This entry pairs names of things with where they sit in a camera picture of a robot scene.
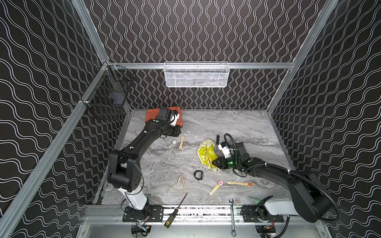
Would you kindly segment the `yellow green white towel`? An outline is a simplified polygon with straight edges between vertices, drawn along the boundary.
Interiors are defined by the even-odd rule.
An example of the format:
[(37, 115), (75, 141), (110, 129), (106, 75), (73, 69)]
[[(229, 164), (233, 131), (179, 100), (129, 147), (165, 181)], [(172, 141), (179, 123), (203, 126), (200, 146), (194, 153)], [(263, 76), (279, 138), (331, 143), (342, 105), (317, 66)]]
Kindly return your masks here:
[(203, 165), (206, 165), (208, 169), (216, 172), (218, 168), (212, 163), (218, 158), (214, 152), (214, 146), (215, 143), (211, 139), (206, 139), (199, 145), (197, 155)]

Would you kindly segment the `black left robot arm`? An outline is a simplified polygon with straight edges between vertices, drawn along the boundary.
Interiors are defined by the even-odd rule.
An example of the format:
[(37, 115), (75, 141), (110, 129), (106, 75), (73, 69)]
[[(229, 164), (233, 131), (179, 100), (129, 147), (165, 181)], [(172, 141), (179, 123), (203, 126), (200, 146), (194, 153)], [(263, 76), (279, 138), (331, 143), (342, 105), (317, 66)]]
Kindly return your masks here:
[(144, 177), (141, 159), (153, 142), (159, 138), (179, 137), (181, 134), (182, 114), (179, 107), (148, 110), (156, 112), (146, 120), (142, 132), (127, 146), (113, 150), (109, 159), (107, 182), (121, 192), (128, 207), (125, 213), (137, 222), (150, 219), (150, 204), (143, 193)]

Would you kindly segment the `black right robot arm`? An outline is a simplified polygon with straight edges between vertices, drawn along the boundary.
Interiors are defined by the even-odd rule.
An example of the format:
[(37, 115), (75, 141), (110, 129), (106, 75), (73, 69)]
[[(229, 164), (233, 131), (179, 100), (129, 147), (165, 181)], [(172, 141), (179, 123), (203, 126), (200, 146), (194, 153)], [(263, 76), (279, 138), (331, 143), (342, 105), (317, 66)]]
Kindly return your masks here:
[(277, 215), (299, 216), (314, 223), (318, 220), (337, 223), (341, 219), (337, 203), (329, 195), (314, 173), (303, 173), (250, 157), (243, 143), (235, 142), (226, 133), (222, 142), (217, 142), (222, 156), (212, 161), (221, 170), (231, 169), (240, 177), (251, 176), (265, 179), (290, 192), (290, 199), (275, 199), (267, 196), (256, 206), (255, 215), (268, 221)]

